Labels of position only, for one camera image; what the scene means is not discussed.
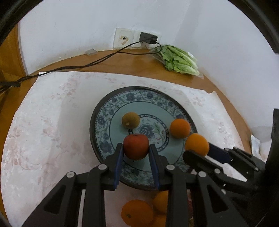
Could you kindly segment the white paper packet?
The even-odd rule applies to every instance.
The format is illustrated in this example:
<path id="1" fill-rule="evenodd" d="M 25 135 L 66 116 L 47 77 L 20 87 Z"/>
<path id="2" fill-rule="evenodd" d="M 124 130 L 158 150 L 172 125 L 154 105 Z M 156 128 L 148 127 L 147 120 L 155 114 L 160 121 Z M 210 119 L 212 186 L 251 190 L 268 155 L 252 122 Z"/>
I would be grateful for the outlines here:
<path id="1" fill-rule="evenodd" d="M 252 148 L 253 156 L 260 159 L 261 158 L 261 155 L 260 155 L 260 141 L 256 137 L 254 137 L 253 135 L 251 135 L 251 148 Z"/>

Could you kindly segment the white wall socket plate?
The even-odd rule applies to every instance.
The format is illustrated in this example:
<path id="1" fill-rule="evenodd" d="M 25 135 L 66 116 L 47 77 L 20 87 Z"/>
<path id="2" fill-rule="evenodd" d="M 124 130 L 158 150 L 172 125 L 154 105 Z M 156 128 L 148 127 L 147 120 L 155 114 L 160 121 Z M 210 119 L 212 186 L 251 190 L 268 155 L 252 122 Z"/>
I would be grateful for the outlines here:
<path id="1" fill-rule="evenodd" d="M 113 48 L 123 48 L 124 46 L 130 45 L 131 43 L 137 42 L 140 40 L 140 34 L 143 31 L 140 30 L 131 30 L 126 28 L 116 28 L 114 35 Z M 147 44 L 147 43 L 137 43 L 130 48 L 154 48 L 156 45 Z"/>

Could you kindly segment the blue white patterned plate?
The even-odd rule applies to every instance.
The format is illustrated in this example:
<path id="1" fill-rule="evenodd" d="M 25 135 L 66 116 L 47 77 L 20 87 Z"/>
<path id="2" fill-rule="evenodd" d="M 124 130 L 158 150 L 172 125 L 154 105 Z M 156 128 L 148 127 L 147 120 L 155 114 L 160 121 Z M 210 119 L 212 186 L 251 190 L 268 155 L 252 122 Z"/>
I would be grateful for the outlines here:
<path id="1" fill-rule="evenodd" d="M 132 130 L 122 125 L 122 117 L 129 112 L 140 118 L 139 126 Z M 186 140 L 175 139 L 169 130 L 175 119 L 188 121 L 190 133 L 197 132 L 186 109 L 167 94 L 148 87 L 123 87 L 107 94 L 95 107 L 89 125 L 91 145 L 102 163 L 127 135 L 143 134 L 168 163 L 190 173 L 192 168 L 183 160 Z"/>

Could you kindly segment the dark red apple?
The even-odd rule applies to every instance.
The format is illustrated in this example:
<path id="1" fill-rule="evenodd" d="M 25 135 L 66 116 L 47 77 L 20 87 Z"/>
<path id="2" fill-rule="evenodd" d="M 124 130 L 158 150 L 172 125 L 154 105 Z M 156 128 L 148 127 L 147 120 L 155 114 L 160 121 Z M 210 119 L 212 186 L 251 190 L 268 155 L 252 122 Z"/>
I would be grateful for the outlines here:
<path id="1" fill-rule="evenodd" d="M 123 140 L 124 154 L 127 158 L 138 161 L 148 154 L 149 139 L 143 134 L 130 134 Z"/>

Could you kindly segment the green-brown kiwi fruit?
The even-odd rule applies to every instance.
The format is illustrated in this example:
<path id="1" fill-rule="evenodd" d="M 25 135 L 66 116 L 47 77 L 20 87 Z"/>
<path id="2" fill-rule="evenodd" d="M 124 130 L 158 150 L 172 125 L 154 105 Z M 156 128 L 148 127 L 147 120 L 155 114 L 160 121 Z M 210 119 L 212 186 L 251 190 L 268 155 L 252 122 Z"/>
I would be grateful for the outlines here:
<path id="1" fill-rule="evenodd" d="M 122 117 L 122 125 L 127 129 L 135 129 L 140 124 L 140 117 L 135 112 L 128 112 Z"/>

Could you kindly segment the black power adapter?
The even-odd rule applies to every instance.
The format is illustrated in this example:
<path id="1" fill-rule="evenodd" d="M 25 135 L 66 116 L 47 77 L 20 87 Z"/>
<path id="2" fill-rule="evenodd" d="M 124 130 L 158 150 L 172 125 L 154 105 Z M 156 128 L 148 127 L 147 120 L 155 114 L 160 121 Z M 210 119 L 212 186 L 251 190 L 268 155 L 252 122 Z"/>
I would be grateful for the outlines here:
<path id="1" fill-rule="evenodd" d="M 141 32 L 139 36 L 139 41 L 141 43 L 144 42 L 151 45 L 157 44 L 157 39 L 158 37 L 156 35 L 145 33 L 145 32 Z"/>

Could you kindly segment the bagged green lettuce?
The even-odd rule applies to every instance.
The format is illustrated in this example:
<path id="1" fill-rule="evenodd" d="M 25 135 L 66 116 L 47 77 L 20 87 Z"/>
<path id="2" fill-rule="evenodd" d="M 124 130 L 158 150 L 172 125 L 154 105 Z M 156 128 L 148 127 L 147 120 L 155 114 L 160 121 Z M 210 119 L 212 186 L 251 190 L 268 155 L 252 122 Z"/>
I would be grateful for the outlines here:
<path id="1" fill-rule="evenodd" d="M 168 71 L 204 78 L 198 70 L 197 59 L 189 52 L 171 45 L 155 47 L 150 52 Z"/>

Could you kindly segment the white floral tablecloth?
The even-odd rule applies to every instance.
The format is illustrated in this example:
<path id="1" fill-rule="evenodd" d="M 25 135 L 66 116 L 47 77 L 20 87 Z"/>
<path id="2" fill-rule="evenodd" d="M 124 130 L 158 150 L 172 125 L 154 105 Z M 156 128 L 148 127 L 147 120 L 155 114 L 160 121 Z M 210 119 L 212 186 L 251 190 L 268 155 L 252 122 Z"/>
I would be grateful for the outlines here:
<path id="1" fill-rule="evenodd" d="M 172 97 L 208 142 L 220 148 L 243 147 L 215 92 L 132 75 L 50 73 L 29 90 L 4 144 L 1 192 L 12 226 L 21 226 L 66 173 L 84 173 L 98 165 L 89 138 L 91 115 L 105 95 L 128 86 L 153 88 Z"/>

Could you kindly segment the orange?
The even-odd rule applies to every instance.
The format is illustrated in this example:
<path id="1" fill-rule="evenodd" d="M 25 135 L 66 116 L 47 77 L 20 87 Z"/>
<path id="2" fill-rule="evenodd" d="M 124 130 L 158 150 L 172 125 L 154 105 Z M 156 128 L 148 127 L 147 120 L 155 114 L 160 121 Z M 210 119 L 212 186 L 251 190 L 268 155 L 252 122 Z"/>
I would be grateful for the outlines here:
<path id="1" fill-rule="evenodd" d="M 192 150 L 200 156 L 206 156 L 209 152 L 208 141 L 200 134 L 191 134 L 185 142 L 185 150 Z"/>
<path id="2" fill-rule="evenodd" d="M 177 139 L 185 139 L 189 136 L 191 126 L 188 121 L 184 119 L 175 119 L 170 124 L 170 133 Z"/>
<path id="3" fill-rule="evenodd" d="M 150 223 L 150 227 L 165 227 L 166 219 L 166 215 L 155 215 Z"/>
<path id="4" fill-rule="evenodd" d="M 121 218 L 128 226 L 148 226 L 153 221 L 154 211 L 143 200 L 130 200 L 123 205 Z"/>
<path id="5" fill-rule="evenodd" d="M 158 192 L 152 200 L 153 206 L 161 213 L 167 213 L 168 191 Z"/>

